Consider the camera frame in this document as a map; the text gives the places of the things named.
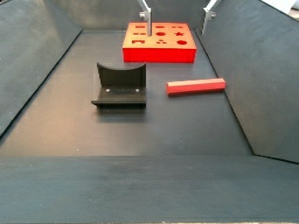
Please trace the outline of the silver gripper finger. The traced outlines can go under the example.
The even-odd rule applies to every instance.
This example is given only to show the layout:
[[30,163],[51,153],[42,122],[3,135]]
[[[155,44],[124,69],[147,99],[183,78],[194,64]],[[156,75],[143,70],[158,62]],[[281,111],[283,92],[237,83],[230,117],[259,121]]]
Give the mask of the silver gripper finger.
[[206,33],[208,22],[216,17],[216,12],[214,11],[220,3],[220,0],[210,0],[207,6],[203,8],[204,18],[200,29],[200,34]]
[[152,9],[150,8],[146,0],[136,0],[142,8],[139,17],[147,22],[147,36],[152,36]]

